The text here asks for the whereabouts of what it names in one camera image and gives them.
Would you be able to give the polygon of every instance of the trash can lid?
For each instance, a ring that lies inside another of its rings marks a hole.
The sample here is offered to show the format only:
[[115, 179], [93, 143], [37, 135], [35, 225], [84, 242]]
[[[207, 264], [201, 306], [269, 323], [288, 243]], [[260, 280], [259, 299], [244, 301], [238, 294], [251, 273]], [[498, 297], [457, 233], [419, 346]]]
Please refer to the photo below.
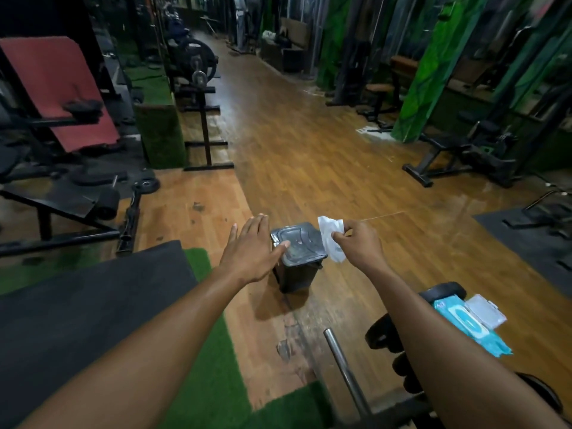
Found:
[[282, 255], [285, 266], [300, 266], [328, 257], [321, 240], [321, 233], [311, 223], [300, 223], [270, 232], [275, 245], [290, 241], [290, 247]]

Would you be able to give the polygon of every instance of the white plastic lid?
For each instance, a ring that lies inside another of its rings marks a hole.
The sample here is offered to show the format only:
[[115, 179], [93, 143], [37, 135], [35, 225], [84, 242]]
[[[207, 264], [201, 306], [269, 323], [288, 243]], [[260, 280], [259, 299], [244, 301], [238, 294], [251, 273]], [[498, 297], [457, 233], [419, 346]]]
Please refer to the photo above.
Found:
[[495, 329], [506, 321], [506, 316], [501, 313], [498, 307], [481, 295], [473, 296], [465, 301], [465, 304], [489, 329]]

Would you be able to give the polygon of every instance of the forearm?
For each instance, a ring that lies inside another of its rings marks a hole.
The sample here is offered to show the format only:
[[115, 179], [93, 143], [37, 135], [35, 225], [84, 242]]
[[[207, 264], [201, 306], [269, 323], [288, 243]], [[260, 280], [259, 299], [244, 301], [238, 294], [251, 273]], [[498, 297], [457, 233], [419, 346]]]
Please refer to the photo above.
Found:
[[221, 268], [76, 375], [22, 428], [154, 427], [240, 283]]
[[458, 331], [387, 269], [365, 271], [419, 382], [448, 429], [565, 427], [514, 373]]

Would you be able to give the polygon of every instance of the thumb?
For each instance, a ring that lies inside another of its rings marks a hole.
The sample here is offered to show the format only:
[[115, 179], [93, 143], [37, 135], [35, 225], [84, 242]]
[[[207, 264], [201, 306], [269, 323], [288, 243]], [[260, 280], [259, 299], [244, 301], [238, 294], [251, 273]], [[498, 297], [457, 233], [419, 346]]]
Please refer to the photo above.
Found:
[[270, 253], [270, 259], [272, 260], [272, 265], [276, 265], [278, 260], [286, 252], [290, 246], [290, 241], [284, 241], [274, 247], [274, 250]]
[[335, 243], [337, 243], [340, 247], [343, 247], [344, 242], [346, 242], [346, 235], [340, 233], [339, 231], [332, 232], [332, 239]]

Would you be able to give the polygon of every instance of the person's left hand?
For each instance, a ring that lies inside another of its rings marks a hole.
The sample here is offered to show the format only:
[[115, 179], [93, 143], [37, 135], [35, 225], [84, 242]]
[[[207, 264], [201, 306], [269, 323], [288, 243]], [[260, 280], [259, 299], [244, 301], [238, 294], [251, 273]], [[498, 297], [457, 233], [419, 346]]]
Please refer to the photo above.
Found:
[[289, 246], [290, 242], [284, 241], [272, 249], [268, 216], [260, 214], [246, 222], [240, 235], [233, 224], [219, 267], [235, 275], [243, 287], [262, 280]]

